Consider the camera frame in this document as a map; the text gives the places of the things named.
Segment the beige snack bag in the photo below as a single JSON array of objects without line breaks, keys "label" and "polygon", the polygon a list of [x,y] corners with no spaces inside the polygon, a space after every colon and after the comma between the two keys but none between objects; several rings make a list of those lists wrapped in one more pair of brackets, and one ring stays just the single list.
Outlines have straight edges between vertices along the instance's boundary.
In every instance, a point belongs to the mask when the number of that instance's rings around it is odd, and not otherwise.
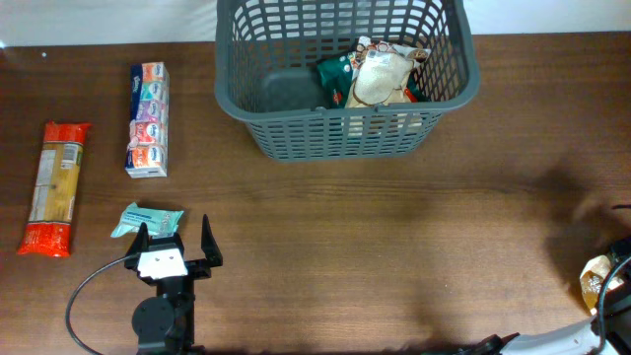
[{"label": "beige snack bag", "polygon": [[590,314],[596,314],[596,303],[604,279],[612,268],[611,260],[606,255],[590,259],[584,266],[580,277],[583,300]]}]

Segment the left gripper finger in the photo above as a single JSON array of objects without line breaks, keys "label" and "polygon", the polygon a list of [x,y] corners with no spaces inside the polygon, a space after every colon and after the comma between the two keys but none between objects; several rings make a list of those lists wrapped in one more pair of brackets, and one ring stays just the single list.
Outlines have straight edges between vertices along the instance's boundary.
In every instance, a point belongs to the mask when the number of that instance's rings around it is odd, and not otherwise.
[{"label": "left gripper finger", "polygon": [[142,223],[140,225],[139,231],[132,242],[131,246],[128,249],[129,255],[137,255],[147,249],[147,244],[149,242],[149,233],[146,223]]},{"label": "left gripper finger", "polygon": [[221,261],[222,254],[213,237],[210,221],[206,214],[203,215],[201,249],[208,261]]}]

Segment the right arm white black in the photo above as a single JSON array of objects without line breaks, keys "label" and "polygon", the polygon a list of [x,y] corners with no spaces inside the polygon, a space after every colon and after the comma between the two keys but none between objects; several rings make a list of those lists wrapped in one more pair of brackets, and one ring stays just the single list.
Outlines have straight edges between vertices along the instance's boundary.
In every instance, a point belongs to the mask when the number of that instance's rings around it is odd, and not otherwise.
[{"label": "right arm white black", "polygon": [[537,335],[492,335],[465,355],[630,355],[630,239],[589,260],[580,276],[589,319]]}]

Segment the green cocoa bag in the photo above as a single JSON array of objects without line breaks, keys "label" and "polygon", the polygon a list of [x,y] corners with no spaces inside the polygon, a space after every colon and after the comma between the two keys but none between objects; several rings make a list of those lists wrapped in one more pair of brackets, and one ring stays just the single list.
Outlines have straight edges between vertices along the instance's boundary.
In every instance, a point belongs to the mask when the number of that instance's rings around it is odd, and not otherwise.
[{"label": "green cocoa bag", "polygon": [[324,59],[316,67],[325,97],[331,108],[346,108],[352,82],[351,52]]}]

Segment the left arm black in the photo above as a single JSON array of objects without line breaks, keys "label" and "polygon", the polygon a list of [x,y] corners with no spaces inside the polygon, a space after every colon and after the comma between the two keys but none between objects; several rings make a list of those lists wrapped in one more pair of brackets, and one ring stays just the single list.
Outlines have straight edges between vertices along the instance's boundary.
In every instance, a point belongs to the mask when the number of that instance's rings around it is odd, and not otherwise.
[{"label": "left arm black", "polygon": [[186,260],[179,234],[154,238],[147,225],[141,225],[124,260],[125,268],[156,289],[156,295],[142,301],[132,316],[139,354],[205,352],[194,340],[194,283],[209,279],[211,269],[223,265],[207,216],[202,220],[201,250],[202,258]]}]

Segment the beige rice bag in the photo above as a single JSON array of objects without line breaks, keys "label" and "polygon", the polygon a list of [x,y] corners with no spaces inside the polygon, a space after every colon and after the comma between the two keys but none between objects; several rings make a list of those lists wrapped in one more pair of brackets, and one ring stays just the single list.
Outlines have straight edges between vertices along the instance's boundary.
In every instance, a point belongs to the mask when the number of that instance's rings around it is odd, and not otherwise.
[{"label": "beige rice bag", "polygon": [[414,75],[432,50],[360,36],[351,52],[352,82],[346,108],[411,104],[425,100]]}]

